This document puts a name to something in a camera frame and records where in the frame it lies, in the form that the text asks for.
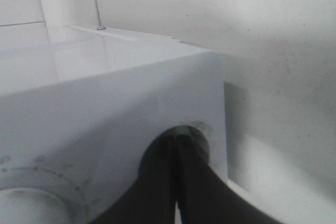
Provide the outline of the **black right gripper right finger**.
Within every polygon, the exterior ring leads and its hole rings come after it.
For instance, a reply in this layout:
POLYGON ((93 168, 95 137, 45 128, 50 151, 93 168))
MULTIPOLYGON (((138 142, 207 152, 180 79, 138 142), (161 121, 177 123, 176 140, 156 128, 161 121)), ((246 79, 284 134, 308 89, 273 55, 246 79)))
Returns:
POLYGON ((190 136, 178 135, 175 149, 182 223, 280 223, 231 190, 202 159, 190 136))

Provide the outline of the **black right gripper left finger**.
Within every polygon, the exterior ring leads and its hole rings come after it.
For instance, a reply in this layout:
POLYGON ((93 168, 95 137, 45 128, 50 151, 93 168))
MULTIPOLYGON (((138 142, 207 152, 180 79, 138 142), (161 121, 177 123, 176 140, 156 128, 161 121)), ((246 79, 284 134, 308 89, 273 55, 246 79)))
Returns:
POLYGON ((174 137, 162 134, 145 151, 133 185, 92 223, 174 223, 174 179, 174 137))

